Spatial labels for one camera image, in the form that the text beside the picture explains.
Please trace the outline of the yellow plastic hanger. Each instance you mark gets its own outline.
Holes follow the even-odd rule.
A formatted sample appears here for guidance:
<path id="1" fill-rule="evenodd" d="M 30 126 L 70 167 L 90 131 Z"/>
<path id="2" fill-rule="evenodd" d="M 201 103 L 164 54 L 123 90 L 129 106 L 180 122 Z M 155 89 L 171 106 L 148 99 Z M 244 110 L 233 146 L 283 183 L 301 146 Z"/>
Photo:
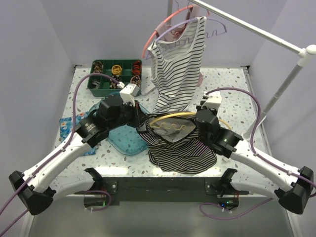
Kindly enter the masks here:
<path id="1" fill-rule="evenodd" d="M 150 127 L 151 128 L 163 128 L 166 130 L 170 130 L 173 129 L 175 131 L 180 131 L 180 130 L 189 130 L 185 125 L 181 125 L 180 127 L 177 127 L 176 124 L 172 123 L 169 127 L 165 126 L 166 123 L 162 122 L 159 126 L 154 126 L 154 124 L 158 121 L 164 120 L 164 119 L 168 119 L 168 118 L 173 118 L 173 117 L 180 117 L 180 116 L 194 116 L 196 114 L 196 112 L 179 112 L 179 113 L 171 113 L 171 114 L 167 114 L 167 115 L 163 115 L 161 117 L 158 117 L 156 119 L 154 119 L 153 121 L 150 122 Z M 215 128 L 216 126 L 219 125 L 219 122 L 221 122 L 222 124 L 224 124 L 228 130 L 232 130 L 232 128 L 230 127 L 230 125 L 223 121 L 222 119 L 219 119 L 217 117 L 215 117 L 217 120 L 215 122 L 211 122 L 211 121 L 201 121 L 198 120 L 198 118 L 196 118 L 197 121 L 197 125 L 214 125 Z"/>

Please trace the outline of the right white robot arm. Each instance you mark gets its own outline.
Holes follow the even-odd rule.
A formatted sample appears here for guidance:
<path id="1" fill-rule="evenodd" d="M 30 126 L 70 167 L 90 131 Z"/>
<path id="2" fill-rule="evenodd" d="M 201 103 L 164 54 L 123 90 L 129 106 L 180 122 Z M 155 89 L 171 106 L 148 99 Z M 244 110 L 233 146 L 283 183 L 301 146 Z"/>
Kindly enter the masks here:
<path id="1" fill-rule="evenodd" d="M 263 182 L 251 182 L 246 178 L 237 180 L 234 172 L 228 171 L 220 181 L 222 192 L 231 194 L 238 190 L 261 194 L 277 199 L 292 213 L 303 214 L 313 190 L 314 172 L 310 168 L 297 168 L 252 149 L 241 135 L 220 126 L 215 109 L 198 105 L 195 125 L 199 140 L 215 154 L 243 163 L 266 178 Z"/>

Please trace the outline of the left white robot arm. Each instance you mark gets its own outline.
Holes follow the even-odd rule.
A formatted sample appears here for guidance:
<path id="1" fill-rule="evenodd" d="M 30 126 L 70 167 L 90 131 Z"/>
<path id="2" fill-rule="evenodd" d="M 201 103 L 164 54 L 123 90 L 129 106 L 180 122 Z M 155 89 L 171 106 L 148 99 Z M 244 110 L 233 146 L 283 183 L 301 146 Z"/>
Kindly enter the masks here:
<path id="1" fill-rule="evenodd" d="M 108 138 L 110 131 L 125 125 L 138 128 L 148 118 L 149 113 L 138 101 L 125 102 L 119 95 L 106 97 L 97 109 L 75 125 L 74 132 L 51 154 L 24 172 L 10 174 L 15 193 L 27 211 L 35 216 L 59 197 L 77 192 L 100 192 L 104 181 L 95 168 L 85 169 L 67 184 L 61 184 L 55 178 L 75 159 Z"/>

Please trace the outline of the purple plastic hanger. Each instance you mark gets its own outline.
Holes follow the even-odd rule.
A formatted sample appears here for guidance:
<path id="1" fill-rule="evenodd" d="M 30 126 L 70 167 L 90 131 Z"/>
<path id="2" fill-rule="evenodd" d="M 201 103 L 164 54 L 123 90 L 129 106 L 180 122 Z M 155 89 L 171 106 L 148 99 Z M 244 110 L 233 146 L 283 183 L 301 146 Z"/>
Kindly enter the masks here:
<path id="1" fill-rule="evenodd" d="M 205 33 L 205 36 L 207 39 L 210 39 L 210 38 L 215 37 L 215 36 L 220 36 L 220 35 L 226 34 L 228 32 L 226 25 L 224 23 L 222 23 L 221 21 L 219 21 L 215 18 L 206 17 L 206 16 L 205 16 L 205 18 L 206 18 L 206 20 L 215 24 L 215 27 L 211 33 L 209 33 L 209 32 Z M 155 30 L 153 32 L 153 34 L 150 36 L 150 38 L 148 39 L 148 41 L 146 42 L 146 44 L 143 48 L 141 58 L 145 59 L 146 51 L 147 51 L 148 47 L 151 44 L 153 44 L 154 41 L 167 40 L 167 42 L 174 42 L 182 35 L 182 33 L 184 32 L 184 30 L 188 26 L 188 24 L 191 22 L 194 22 L 195 20 L 197 20 L 197 17 L 182 21 L 174 26 L 167 25 L 166 23 L 161 22 L 158 25 L 158 31 Z"/>

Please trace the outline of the teal transparent plastic bin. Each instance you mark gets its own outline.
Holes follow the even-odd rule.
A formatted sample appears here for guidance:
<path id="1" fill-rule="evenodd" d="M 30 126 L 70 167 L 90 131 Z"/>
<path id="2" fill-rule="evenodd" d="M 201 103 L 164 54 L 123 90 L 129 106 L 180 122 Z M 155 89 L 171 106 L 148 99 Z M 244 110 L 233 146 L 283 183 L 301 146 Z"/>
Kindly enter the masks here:
<path id="1" fill-rule="evenodd" d="M 127 156 L 137 155 L 148 147 L 148 144 L 137 133 L 136 128 L 128 125 L 111 130 L 105 140 L 118 152 Z"/>

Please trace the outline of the brown white patterned sock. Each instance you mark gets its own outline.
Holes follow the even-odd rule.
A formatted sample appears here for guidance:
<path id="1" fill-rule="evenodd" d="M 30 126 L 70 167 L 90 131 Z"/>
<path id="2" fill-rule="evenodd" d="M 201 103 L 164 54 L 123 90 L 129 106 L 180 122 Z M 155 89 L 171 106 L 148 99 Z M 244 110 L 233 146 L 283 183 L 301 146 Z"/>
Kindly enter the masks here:
<path id="1" fill-rule="evenodd" d="M 131 80 L 130 83 L 137 85 L 139 88 L 141 87 L 141 78 L 139 75 L 134 75 Z"/>

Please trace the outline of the black beige patterned sock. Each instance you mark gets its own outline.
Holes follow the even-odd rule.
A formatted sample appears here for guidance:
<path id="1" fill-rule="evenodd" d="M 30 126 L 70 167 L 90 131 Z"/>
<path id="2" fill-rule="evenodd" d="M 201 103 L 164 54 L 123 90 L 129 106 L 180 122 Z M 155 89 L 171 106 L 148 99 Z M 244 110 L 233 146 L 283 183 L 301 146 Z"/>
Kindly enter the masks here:
<path id="1" fill-rule="evenodd" d="M 121 82 L 121 76 L 120 75 L 112 75 L 112 78 L 113 78 L 113 80 L 111 80 L 109 88 L 110 89 L 119 89 L 118 84 L 114 80 Z"/>

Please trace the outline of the green compartment organizer tray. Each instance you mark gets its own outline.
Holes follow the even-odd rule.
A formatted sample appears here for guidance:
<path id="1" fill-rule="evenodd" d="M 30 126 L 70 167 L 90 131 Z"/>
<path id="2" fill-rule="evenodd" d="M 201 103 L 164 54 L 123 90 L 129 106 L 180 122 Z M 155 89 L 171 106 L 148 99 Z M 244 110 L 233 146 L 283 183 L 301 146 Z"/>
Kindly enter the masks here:
<path id="1" fill-rule="evenodd" d="M 116 60 L 99 59 L 99 60 L 95 60 L 95 61 L 101 61 L 103 63 L 102 74 L 108 75 L 111 78 L 112 78 L 112 73 L 111 73 L 112 66 L 113 65 L 122 66 L 121 82 L 124 83 L 125 85 L 128 85 L 130 83 L 131 78 L 134 76 L 134 74 L 132 73 L 132 65 L 134 62 L 136 62 L 138 60 L 141 61 L 140 59 L 116 59 Z M 100 88 L 99 89 L 95 89 L 95 88 L 91 87 L 91 82 L 93 80 L 100 81 Z M 89 89 L 90 92 L 92 93 L 92 95 L 95 97 L 103 97 L 103 96 L 106 96 L 108 94 L 118 92 L 120 90 L 120 88 L 119 89 L 110 89 L 109 88 L 111 80 L 113 80 L 113 78 L 108 79 L 108 78 L 105 78 L 102 76 L 91 76 L 88 79 L 87 89 Z"/>

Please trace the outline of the red black rolled sock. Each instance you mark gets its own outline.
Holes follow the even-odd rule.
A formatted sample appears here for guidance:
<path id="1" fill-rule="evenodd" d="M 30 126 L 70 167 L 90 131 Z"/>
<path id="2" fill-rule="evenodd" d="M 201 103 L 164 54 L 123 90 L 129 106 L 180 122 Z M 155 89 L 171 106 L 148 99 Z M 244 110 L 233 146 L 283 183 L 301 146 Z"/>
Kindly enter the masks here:
<path id="1" fill-rule="evenodd" d="M 136 61 L 133 63 L 132 65 L 132 73 L 134 75 L 140 75 L 141 74 L 141 70 L 142 70 L 142 63 L 141 61 Z"/>

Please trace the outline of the yellow rolled sock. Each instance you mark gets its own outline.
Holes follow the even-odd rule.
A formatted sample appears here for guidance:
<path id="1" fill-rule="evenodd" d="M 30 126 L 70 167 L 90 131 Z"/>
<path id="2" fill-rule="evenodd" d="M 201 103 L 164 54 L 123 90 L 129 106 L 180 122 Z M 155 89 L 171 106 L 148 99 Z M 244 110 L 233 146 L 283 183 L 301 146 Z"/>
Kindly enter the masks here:
<path id="1" fill-rule="evenodd" d="M 121 76 L 121 74 L 122 74 L 122 66 L 120 66 L 120 65 L 113 65 L 112 68 L 111 68 L 111 73 L 112 73 L 112 75 L 115 75 L 115 76 Z"/>

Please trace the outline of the grey black rolled sock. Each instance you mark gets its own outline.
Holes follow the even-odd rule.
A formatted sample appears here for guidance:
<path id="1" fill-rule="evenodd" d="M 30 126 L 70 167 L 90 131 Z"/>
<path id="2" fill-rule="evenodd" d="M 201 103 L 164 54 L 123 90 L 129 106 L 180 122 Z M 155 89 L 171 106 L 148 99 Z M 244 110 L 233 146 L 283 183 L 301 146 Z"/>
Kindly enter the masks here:
<path id="1" fill-rule="evenodd" d="M 100 88 L 100 81 L 99 80 L 93 80 L 91 82 L 91 87 L 95 88 L 95 89 L 99 89 Z"/>

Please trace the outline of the brown patterned rolled sock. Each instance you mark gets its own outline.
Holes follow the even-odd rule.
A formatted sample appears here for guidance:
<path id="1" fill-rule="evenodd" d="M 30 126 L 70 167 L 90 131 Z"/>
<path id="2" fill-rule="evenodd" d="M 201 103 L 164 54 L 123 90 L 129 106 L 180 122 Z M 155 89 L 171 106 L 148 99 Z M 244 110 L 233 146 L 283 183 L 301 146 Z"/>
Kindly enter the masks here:
<path id="1" fill-rule="evenodd" d="M 95 61 L 92 64 L 93 73 L 102 73 L 103 72 L 103 63 L 101 61 Z"/>

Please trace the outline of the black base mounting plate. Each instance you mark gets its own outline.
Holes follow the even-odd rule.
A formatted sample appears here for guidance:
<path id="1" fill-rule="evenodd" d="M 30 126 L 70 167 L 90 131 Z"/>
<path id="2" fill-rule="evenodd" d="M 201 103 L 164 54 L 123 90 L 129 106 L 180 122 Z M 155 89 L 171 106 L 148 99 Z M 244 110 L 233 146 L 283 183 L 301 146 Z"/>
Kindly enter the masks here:
<path id="1" fill-rule="evenodd" d="M 91 191 L 105 188 L 112 198 L 111 205 L 121 202 L 209 202 L 218 196 L 247 195 L 237 191 L 220 178 L 207 177 L 105 177 Z"/>

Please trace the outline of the blue floral folded cloth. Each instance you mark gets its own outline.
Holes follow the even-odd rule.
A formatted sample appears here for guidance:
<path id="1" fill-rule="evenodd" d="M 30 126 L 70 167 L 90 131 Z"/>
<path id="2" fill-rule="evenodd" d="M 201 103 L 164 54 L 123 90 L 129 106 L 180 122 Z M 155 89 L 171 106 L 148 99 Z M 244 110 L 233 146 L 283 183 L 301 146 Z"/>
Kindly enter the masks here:
<path id="1" fill-rule="evenodd" d="M 88 115 L 89 115 L 88 112 L 77 114 L 76 115 L 76 125 L 78 125 L 79 122 L 82 121 L 84 118 L 86 118 Z M 61 141 L 64 141 L 68 137 L 68 135 L 71 133 L 72 129 L 73 129 L 73 117 L 61 118 L 59 120 L 59 131 L 60 131 Z M 97 149 L 98 149 L 98 146 L 95 146 L 90 151 L 84 153 L 83 156 L 95 155 Z"/>

